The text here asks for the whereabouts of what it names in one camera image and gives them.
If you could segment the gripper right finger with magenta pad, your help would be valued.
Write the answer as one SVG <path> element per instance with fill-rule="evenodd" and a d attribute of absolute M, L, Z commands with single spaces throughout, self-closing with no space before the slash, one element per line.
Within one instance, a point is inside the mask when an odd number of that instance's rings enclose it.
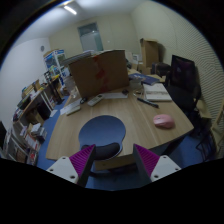
<path fill-rule="evenodd" d="M 133 145 L 133 156 L 143 185 L 148 185 L 180 170 L 180 167 L 167 155 L 158 156 L 137 144 Z"/>

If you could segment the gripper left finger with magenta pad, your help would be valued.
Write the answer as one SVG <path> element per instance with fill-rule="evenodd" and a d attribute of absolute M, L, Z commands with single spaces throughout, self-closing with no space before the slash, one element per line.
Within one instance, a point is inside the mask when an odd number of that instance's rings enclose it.
<path fill-rule="evenodd" d="M 70 157 L 62 156 L 47 171 L 69 182 L 85 187 L 96 155 L 90 145 Z"/>

